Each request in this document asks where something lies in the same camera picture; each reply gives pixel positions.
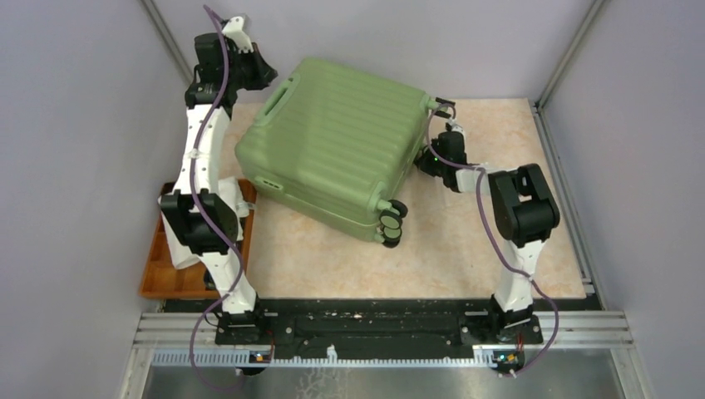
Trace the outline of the green suitcase blue lining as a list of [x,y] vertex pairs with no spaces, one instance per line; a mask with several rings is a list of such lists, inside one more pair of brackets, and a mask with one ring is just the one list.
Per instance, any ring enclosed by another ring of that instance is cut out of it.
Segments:
[[447,110],[420,88],[307,57],[260,108],[234,153],[260,194],[394,248],[408,212],[397,194],[431,115]]

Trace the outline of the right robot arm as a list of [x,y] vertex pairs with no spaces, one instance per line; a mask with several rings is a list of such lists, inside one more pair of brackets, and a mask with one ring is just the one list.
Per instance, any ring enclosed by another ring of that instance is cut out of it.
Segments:
[[481,222],[503,267],[491,295],[487,330],[497,342],[510,342],[531,323],[538,259],[560,223],[560,211],[539,165],[488,170],[470,164],[465,138],[459,124],[446,123],[416,164],[421,172],[441,178],[449,190],[475,195]]

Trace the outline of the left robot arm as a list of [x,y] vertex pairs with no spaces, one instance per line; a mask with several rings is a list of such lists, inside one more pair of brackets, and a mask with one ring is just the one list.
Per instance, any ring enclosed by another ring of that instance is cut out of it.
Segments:
[[217,342],[257,343],[267,323],[236,245],[241,218],[220,196],[219,158],[238,92],[263,90],[277,72],[244,33],[199,35],[195,52],[195,76],[185,92],[185,153],[160,210],[175,241],[206,267],[219,293]]

